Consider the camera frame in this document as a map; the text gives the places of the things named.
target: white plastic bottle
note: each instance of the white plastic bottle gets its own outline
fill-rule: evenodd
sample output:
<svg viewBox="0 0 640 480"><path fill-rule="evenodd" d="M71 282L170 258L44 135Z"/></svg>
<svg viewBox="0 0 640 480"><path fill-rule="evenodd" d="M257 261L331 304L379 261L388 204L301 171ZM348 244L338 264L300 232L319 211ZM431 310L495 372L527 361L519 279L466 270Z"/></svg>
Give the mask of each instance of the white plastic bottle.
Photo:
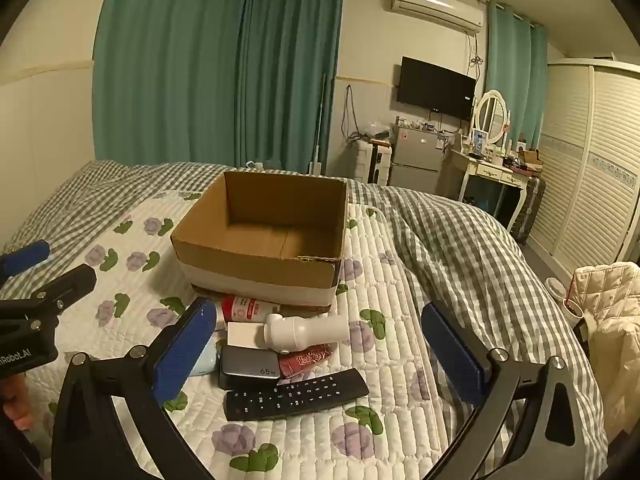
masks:
<svg viewBox="0 0 640 480"><path fill-rule="evenodd" d="M270 314L264 325L267 347L281 354L300 352L313 345L346 341L349 337L347 316L303 319Z"/></svg>

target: beige quilted jacket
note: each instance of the beige quilted jacket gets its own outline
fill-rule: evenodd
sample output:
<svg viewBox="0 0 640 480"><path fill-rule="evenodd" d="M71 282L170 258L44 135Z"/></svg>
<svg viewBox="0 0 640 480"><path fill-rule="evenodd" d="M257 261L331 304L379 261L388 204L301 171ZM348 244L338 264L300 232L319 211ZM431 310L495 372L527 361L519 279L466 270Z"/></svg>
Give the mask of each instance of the beige quilted jacket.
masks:
<svg viewBox="0 0 640 480"><path fill-rule="evenodd" d="M619 262L578 269L568 297L598 325L589 339L590 359L611 442L640 417L640 267Z"/></svg>

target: red and white bottle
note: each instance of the red and white bottle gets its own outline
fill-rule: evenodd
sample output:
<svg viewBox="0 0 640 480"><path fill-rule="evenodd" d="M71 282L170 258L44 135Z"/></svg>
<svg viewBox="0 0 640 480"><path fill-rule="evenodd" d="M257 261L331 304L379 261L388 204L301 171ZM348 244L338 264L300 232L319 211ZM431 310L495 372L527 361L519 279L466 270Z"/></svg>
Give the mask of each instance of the red and white bottle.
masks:
<svg viewBox="0 0 640 480"><path fill-rule="evenodd" d="M225 296L222 300L222 313L226 322L264 323L269 314L277 314L279 311L279 304L267 301L238 296Z"/></svg>

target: screw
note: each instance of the screw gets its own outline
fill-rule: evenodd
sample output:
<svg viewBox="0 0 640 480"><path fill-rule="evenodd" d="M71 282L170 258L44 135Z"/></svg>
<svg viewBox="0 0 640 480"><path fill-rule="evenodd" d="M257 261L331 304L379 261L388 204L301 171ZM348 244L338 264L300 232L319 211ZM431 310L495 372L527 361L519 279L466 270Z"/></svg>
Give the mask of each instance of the screw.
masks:
<svg viewBox="0 0 640 480"><path fill-rule="evenodd" d="M86 361L86 356L82 352L74 355L73 358L71 359L71 362L76 366L81 365L85 361Z"/></svg>
<svg viewBox="0 0 640 480"><path fill-rule="evenodd" d="M141 357L144 357L145 354L146 346L144 345L136 345L129 351L129 355L134 359L140 359Z"/></svg>
<svg viewBox="0 0 640 480"><path fill-rule="evenodd" d="M558 357L557 355L554 355L549 360L551 361L551 365L554 368L557 368L558 370L562 370L566 366L566 363L564 362L564 359L562 359L561 357Z"/></svg>
<svg viewBox="0 0 640 480"><path fill-rule="evenodd" d="M499 363L503 363L509 359L509 353L503 348L494 348L489 352L489 354Z"/></svg>

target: teal curtain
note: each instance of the teal curtain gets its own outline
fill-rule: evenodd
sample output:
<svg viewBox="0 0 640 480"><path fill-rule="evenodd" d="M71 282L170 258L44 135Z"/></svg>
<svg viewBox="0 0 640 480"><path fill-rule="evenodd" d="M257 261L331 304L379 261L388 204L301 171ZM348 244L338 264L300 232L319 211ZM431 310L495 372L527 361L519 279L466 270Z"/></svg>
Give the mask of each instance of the teal curtain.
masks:
<svg viewBox="0 0 640 480"><path fill-rule="evenodd" d="M520 20L513 9L489 3L489 49L486 90L497 90L511 111L510 138L527 139L537 146L545 107L547 78L547 35L541 25L531 27L529 18Z"/></svg>
<svg viewBox="0 0 640 480"><path fill-rule="evenodd" d="M104 0L94 46L97 158L232 165L240 0Z"/></svg>
<svg viewBox="0 0 640 480"><path fill-rule="evenodd" d="M342 0L243 0L241 12L236 166L306 173L318 130L326 159Z"/></svg>

